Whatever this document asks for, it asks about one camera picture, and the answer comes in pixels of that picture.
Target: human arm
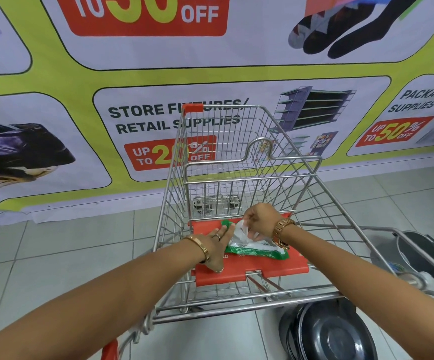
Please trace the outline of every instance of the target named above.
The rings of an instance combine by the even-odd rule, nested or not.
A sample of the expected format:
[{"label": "human arm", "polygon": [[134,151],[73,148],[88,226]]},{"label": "human arm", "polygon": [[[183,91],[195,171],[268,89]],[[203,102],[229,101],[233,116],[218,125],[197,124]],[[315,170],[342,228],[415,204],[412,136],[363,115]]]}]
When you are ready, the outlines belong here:
[{"label": "human arm", "polygon": [[[196,235],[218,271],[234,231],[223,226]],[[28,313],[0,331],[0,359],[84,360],[152,310],[190,269],[205,259],[188,239],[134,259]]]},{"label": "human arm", "polygon": [[[251,231],[269,237],[281,218],[272,205],[265,203],[251,207],[244,215]],[[434,299],[296,225],[286,226],[281,240],[314,264],[414,360],[434,359]]]}]

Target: shopping cart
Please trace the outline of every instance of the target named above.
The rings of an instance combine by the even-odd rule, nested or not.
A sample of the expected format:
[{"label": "shopping cart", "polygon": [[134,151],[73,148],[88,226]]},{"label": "shopping cart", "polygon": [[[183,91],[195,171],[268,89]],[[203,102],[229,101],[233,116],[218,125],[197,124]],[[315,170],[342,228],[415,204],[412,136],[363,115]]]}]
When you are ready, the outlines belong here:
[{"label": "shopping cart", "polygon": [[[223,219],[238,222],[247,208],[265,202],[305,230],[395,275],[365,230],[401,236],[434,265],[403,232],[358,226],[317,176],[321,163],[321,156],[302,154],[262,106],[185,104],[153,250],[189,233],[207,234],[220,227]],[[124,341],[119,353],[156,324],[342,296],[331,284],[289,287],[287,278],[310,270],[316,268],[292,248],[287,260],[226,254],[221,273],[198,264]],[[418,275],[408,281],[425,290],[425,281]],[[106,354],[114,357],[107,359],[117,358],[116,351],[116,342],[108,345]]]}]

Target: gray tile floor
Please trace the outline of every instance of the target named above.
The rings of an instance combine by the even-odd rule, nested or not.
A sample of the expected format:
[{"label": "gray tile floor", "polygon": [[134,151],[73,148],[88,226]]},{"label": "gray tile floor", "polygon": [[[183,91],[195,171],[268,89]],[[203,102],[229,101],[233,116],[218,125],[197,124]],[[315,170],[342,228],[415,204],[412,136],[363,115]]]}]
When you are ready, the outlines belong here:
[{"label": "gray tile floor", "polygon": [[[393,226],[434,237],[434,168],[326,185],[360,225]],[[0,329],[51,298],[150,250],[158,213],[158,208],[150,208],[0,226]],[[311,272],[287,281],[302,286],[327,280]],[[269,309],[159,325],[124,358],[283,360],[285,354],[275,337],[277,321],[276,312]],[[408,359],[391,338],[371,327],[378,347],[382,345],[381,358]]]}]

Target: gray bucket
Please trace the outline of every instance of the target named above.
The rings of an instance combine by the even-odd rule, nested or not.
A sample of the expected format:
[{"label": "gray bucket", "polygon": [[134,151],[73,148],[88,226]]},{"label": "gray bucket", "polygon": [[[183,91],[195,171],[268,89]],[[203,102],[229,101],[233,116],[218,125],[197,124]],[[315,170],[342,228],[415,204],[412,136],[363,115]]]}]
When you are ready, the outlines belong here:
[{"label": "gray bucket", "polygon": [[[434,239],[416,231],[404,231],[404,234],[434,259]],[[427,272],[434,277],[434,266],[400,236],[394,234],[395,240],[377,245],[377,250],[398,271]]]}]

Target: human hand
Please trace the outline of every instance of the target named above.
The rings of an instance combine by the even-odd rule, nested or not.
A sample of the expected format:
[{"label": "human hand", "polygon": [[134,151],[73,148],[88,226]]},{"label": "human hand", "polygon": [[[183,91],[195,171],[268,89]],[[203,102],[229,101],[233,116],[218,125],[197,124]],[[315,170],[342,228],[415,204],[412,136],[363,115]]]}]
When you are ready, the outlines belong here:
[{"label": "human hand", "polygon": [[235,223],[227,226],[223,225],[220,229],[212,230],[208,235],[196,235],[195,237],[202,241],[204,246],[209,250],[209,260],[206,266],[214,272],[221,272],[224,269],[224,252],[228,242],[234,235]]},{"label": "human hand", "polygon": [[245,225],[249,228],[249,238],[252,240],[255,240],[257,232],[271,238],[275,225],[281,219],[282,215],[270,203],[258,203],[244,213]]}]

